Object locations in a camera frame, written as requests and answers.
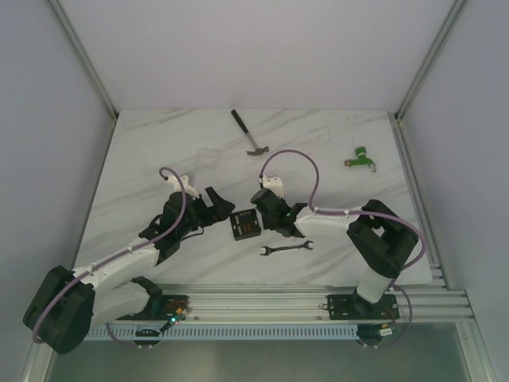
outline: silver wrench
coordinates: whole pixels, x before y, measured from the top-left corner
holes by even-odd
[[[315,248],[315,243],[313,241],[311,241],[311,240],[308,240],[308,241],[305,241],[302,244],[299,244],[299,245],[290,245],[288,247],[271,248],[271,247],[263,246],[263,247],[260,248],[260,255],[268,256],[268,255],[270,255],[271,253],[274,253],[274,252],[288,251],[289,249],[300,249],[300,248],[312,250],[312,249]]]

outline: white wall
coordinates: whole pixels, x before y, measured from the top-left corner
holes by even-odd
[[[61,0],[115,106],[395,111],[453,0]]]
[[[0,379],[14,382],[31,341],[21,319],[73,259],[110,122],[47,3],[0,3]]]
[[[509,2],[471,0],[405,120],[443,257],[509,380]]]

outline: marble surface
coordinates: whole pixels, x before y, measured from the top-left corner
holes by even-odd
[[[272,153],[302,150],[317,162],[321,183],[316,205],[349,208],[375,198],[417,224],[386,112],[309,109],[239,110],[239,114],[260,146],[269,146]],[[345,159],[355,157],[356,146],[367,147],[376,173],[344,166]],[[161,166],[189,175],[200,193],[213,186],[236,204],[236,211],[251,208],[259,170],[269,156],[246,155],[251,149],[226,109],[122,111],[76,265],[117,252],[161,213],[170,191],[157,174]],[[282,178],[290,205],[308,200],[314,172],[304,158],[283,154],[270,163],[266,174]],[[145,275],[158,283],[355,286],[367,265],[346,234],[313,240],[313,251],[262,257],[258,254],[262,245],[303,240],[263,231],[259,237],[235,242],[226,220],[186,240],[180,251]],[[404,271],[399,282],[423,284],[431,279],[425,257]]]

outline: green valve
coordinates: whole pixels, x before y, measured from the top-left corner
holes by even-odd
[[[361,146],[356,148],[357,159],[348,159],[344,161],[344,165],[347,167],[352,166],[365,166],[368,165],[371,168],[371,171],[376,171],[376,164],[366,156],[366,147]]]

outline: gray floor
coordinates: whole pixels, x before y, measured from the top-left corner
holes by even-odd
[[[391,349],[351,341],[174,341],[151,351],[86,342],[50,382],[469,381],[453,325],[415,325]]]

